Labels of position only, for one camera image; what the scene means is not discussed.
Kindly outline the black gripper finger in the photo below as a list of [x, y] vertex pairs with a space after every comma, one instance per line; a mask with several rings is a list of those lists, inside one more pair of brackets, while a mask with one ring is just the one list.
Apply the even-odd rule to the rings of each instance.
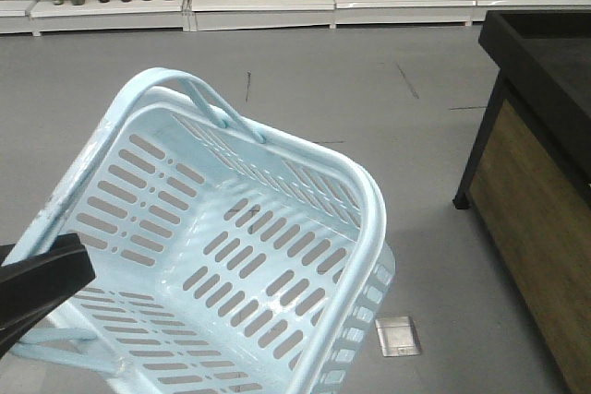
[[95, 279], [89, 254], [75, 233], [55, 238], [38, 256], [9, 264], [15, 246], [1, 246], [1, 353]]

